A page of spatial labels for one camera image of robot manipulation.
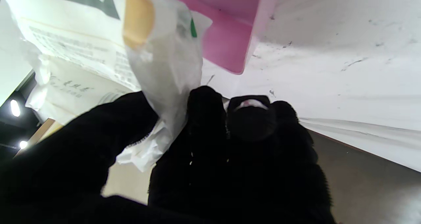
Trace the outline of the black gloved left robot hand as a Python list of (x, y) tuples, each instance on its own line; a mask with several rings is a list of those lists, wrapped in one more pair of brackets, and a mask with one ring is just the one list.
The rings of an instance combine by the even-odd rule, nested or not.
[(2, 224), (335, 224), (314, 142), (286, 101), (190, 92), (148, 203), (105, 197), (110, 167), (158, 120), (143, 92), (78, 116), (1, 165)]

